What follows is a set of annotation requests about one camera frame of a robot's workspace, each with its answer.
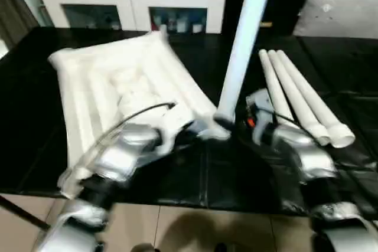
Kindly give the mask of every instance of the black table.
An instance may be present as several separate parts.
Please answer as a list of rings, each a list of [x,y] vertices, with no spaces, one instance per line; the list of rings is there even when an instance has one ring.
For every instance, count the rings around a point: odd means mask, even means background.
[[[0,192],[59,197],[67,166],[66,129],[56,71],[48,56],[140,35],[138,32],[36,28],[0,61]],[[197,84],[218,104],[232,43],[221,35],[173,35],[170,43]],[[271,37],[255,50],[283,49],[337,116],[356,134],[327,148],[345,188],[368,218],[378,206],[378,41]],[[256,52],[240,101],[265,87]],[[282,158],[259,156],[233,139],[197,143],[138,171],[121,202],[303,215],[299,186]]]

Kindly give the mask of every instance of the floor tile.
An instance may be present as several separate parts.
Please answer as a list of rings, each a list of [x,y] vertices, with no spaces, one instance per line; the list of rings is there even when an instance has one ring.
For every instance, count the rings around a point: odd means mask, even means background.
[[[309,219],[272,215],[277,252],[311,252]]]
[[[54,224],[57,217],[60,215],[64,205],[66,204],[68,200],[67,199],[55,199],[52,203],[50,209],[48,210],[48,213],[46,215],[45,221],[48,224]]]
[[[41,220],[45,220],[53,203],[53,199],[50,198],[5,194],[2,196]],[[1,251],[32,251],[40,234],[41,230],[39,228],[0,208]]]
[[[117,204],[102,239],[106,252],[131,251],[138,244],[154,243],[159,206]]]
[[[210,252],[220,242],[235,243],[238,252],[273,252],[269,217],[161,207],[155,240],[161,252]]]

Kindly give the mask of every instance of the gray cushion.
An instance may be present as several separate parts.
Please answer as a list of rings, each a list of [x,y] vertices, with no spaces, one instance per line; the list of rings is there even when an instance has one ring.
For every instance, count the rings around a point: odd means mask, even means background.
[[[378,38],[378,0],[306,0],[294,34]]]

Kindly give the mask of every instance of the blue-white tube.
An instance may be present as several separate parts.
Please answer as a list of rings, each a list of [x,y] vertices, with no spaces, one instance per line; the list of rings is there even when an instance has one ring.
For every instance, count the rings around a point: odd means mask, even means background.
[[[244,0],[236,35],[232,46],[229,66],[224,79],[222,94],[216,116],[234,120],[234,112],[240,90],[248,68],[249,58],[255,45],[256,36],[266,2],[268,0]]]

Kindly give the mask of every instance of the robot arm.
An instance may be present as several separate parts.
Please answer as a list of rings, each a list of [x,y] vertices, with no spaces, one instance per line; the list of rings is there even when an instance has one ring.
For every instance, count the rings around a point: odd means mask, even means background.
[[[100,252],[96,233],[106,228],[118,194],[127,188],[136,169],[157,159],[161,132],[149,125],[126,124],[119,136],[93,161],[93,175],[67,202],[56,223],[38,246],[38,252]]]
[[[247,98],[256,120],[252,140],[288,159],[301,185],[314,230],[314,251],[377,252],[372,232],[348,192],[340,189],[340,178],[331,156],[301,129],[273,122],[273,107],[266,90]]]

